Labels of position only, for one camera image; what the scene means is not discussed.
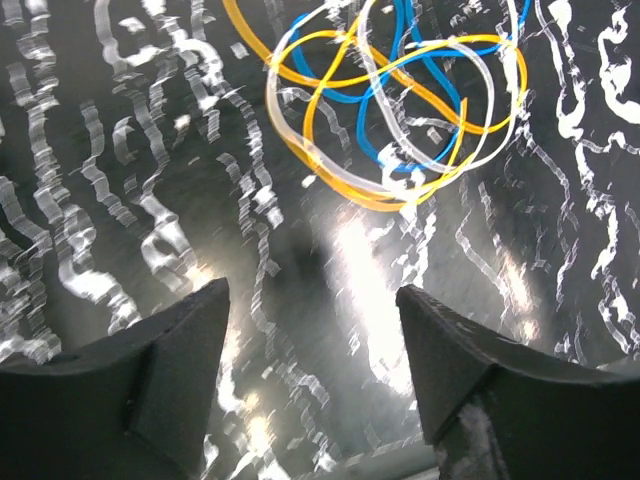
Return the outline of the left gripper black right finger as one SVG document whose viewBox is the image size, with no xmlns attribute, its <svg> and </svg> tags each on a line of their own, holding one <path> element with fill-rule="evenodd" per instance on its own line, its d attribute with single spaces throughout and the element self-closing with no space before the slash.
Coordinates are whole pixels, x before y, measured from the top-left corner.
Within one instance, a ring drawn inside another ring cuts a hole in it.
<svg viewBox="0 0 640 480">
<path fill-rule="evenodd" d="M 415 286 L 396 295 L 443 479 L 635 479 L 639 363 L 589 368 L 513 341 Z"/>
</svg>

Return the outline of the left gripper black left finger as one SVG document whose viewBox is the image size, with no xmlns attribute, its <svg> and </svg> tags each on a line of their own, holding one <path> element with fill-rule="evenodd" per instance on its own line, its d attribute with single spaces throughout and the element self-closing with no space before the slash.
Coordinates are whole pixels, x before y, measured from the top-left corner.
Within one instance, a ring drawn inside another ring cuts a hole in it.
<svg viewBox="0 0 640 480">
<path fill-rule="evenodd" d="M 133 326 L 1 366 L 5 479 L 196 479 L 230 311 L 215 279 Z"/>
</svg>

